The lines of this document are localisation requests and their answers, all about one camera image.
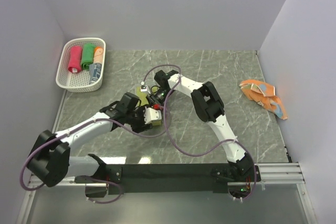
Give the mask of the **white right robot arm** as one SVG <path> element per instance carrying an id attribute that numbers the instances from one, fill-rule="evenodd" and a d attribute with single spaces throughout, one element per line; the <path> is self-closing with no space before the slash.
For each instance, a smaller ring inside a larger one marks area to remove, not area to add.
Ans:
<path id="1" fill-rule="evenodd" d="M 154 95 L 155 100 L 163 105 L 163 125 L 170 142 L 181 153 L 192 156 L 204 156 L 219 146 L 223 146 L 231 168 L 231 176 L 234 181 L 242 182 L 250 178 L 256 183 L 258 181 L 257 168 L 249 151 L 238 141 L 227 120 L 224 103 L 212 82 L 197 82 L 181 75 L 180 72 L 172 70 L 168 73 L 160 70 L 154 76 L 155 82 L 159 85 L 158 92 Z M 206 123 L 218 138 L 217 145 L 209 151 L 201 154 L 190 154 L 179 148 L 172 139 L 169 127 L 166 122 L 168 115 L 167 103 L 174 91 L 178 91 L 191 98 L 196 115 Z"/>

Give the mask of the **orange patterned towel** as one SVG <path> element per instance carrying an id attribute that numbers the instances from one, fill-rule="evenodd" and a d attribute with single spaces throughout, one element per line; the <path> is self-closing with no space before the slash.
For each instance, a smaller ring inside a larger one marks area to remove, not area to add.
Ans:
<path id="1" fill-rule="evenodd" d="M 239 87 L 248 100 L 255 101 L 282 120 L 288 118 L 286 109 L 281 99 L 276 95 L 276 89 L 273 85 L 259 80 L 248 79 L 242 81 Z"/>

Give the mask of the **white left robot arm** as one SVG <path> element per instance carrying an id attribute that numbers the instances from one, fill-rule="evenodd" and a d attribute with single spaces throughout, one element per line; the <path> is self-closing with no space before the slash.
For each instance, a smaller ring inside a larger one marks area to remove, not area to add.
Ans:
<path id="1" fill-rule="evenodd" d="M 66 177 L 84 176 L 92 182 L 112 178 L 107 164 L 95 154 L 71 158 L 71 152 L 99 135 L 122 127 L 140 135 L 161 120 L 160 108 L 141 103 L 136 95 L 127 92 L 121 100 L 100 109 L 91 118 L 69 129 L 53 133 L 45 130 L 38 136 L 24 168 L 36 175 L 43 185 L 53 187 Z"/>

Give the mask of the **grey yellow frog towel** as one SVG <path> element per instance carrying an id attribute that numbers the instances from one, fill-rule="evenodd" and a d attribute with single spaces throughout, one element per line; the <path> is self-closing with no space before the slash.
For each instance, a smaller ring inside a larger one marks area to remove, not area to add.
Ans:
<path id="1" fill-rule="evenodd" d="M 139 97 L 140 101 L 138 103 L 138 105 L 140 106 L 146 106 L 147 108 L 154 108 L 152 105 L 149 105 L 147 99 L 146 99 L 146 96 L 148 95 L 148 93 L 142 93 L 140 91 L 140 87 L 136 87 L 135 89 L 135 94 Z"/>

